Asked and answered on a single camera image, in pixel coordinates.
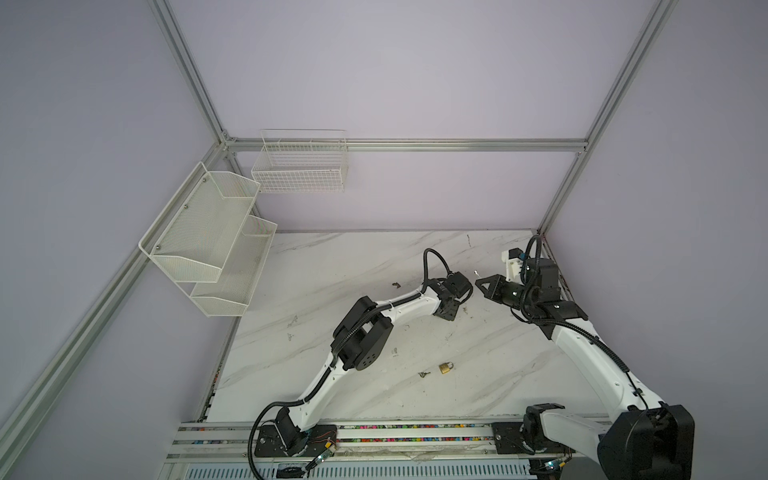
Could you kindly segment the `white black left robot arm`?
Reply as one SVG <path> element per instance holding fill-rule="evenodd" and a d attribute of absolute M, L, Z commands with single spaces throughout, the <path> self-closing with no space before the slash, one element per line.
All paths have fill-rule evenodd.
<path fill-rule="evenodd" d="M 393 299 L 358 299 L 335 328 L 329 353 L 310 385 L 297 400 L 279 405 L 273 425 L 283 451 L 296 456 L 305 448 L 337 385 L 350 372 L 372 366 L 397 325 L 425 316 L 452 321 L 472 291 L 465 275 L 450 272 Z"/>

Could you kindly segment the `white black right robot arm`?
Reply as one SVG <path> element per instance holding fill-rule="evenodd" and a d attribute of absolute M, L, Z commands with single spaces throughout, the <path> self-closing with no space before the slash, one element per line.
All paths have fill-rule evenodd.
<path fill-rule="evenodd" d="M 561 295 L 559 269 L 549 259 L 525 259 L 517 274 L 476 280 L 483 296 L 508 307 L 564 352 L 597 394 L 609 424 L 570 412 L 559 403 L 527 407 L 523 448 L 557 443 L 598 463 L 609 479 L 689 479 L 695 422 L 645 386 L 598 336 L 587 314 Z"/>

